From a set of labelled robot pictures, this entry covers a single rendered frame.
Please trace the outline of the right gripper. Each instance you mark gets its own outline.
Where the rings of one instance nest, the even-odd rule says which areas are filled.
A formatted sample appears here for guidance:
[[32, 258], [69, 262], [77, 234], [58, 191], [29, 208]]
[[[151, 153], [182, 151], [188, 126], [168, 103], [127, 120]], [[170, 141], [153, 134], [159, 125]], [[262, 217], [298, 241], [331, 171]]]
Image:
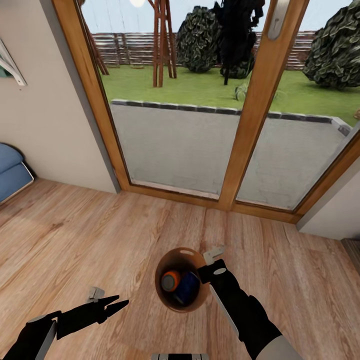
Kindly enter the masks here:
[[210, 282], [209, 275], [211, 270], [218, 267], [227, 268], [225, 261], [223, 259], [216, 260], [214, 264], [205, 265], [197, 270], [202, 284], [206, 284]]

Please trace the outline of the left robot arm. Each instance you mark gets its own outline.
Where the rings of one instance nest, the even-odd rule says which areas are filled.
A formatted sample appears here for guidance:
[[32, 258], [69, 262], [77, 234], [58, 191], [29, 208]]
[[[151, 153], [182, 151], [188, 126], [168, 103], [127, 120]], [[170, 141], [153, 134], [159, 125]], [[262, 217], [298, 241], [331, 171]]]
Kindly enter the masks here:
[[67, 312], [61, 310], [29, 320], [17, 341], [0, 360], [44, 360], [55, 336], [57, 340], [86, 328], [102, 324], [109, 317], [129, 304], [129, 300], [111, 304], [120, 295], [104, 298], [105, 290], [91, 286], [85, 304]]

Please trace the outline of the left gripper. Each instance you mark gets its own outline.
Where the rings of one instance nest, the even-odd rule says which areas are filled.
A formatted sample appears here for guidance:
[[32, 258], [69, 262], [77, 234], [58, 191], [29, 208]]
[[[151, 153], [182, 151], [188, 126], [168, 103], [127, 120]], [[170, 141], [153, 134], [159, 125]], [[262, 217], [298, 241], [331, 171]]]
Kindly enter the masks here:
[[129, 304], [129, 300], [118, 300], [120, 295], [99, 299], [98, 302], [90, 302], [74, 308], [74, 333], [94, 323], [102, 324], [109, 317], [120, 311]]

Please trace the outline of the trash can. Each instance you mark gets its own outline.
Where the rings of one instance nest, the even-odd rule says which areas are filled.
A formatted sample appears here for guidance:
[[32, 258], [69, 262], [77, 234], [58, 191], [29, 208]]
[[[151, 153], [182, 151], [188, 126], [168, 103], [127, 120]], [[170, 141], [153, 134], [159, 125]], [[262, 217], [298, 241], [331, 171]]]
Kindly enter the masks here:
[[[183, 250], [192, 252], [194, 255], [181, 252]], [[157, 264], [154, 274], [155, 290], [163, 305], [179, 314], [189, 314], [199, 309], [205, 303], [211, 291], [210, 282], [202, 284], [198, 273], [198, 269], [206, 265], [205, 258], [199, 252], [186, 246], [173, 248], [164, 254]], [[198, 286], [186, 306], [176, 303], [170, 294], [161, 288], [163, 275], [171, 270], [177, 270], [180, 274], [189, 271], [199, 278]]]

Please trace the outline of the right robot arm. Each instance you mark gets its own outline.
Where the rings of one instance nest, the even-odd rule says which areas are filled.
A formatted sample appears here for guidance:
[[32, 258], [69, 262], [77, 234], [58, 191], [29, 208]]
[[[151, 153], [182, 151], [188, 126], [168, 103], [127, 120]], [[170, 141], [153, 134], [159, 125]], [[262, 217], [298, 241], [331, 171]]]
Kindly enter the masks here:
[[227, 269], [225, 261], [215, 257], [225, 252], [223, 246], [203, 254], [206, 265], [199, 268], [202, 284], [209, 283], [210, 291], [229, 325], [241, 342], [245, 343], [252, 360], [304, 360], [286, 337], [268, 319], [262, 304], [248, 296], [236, 277]]

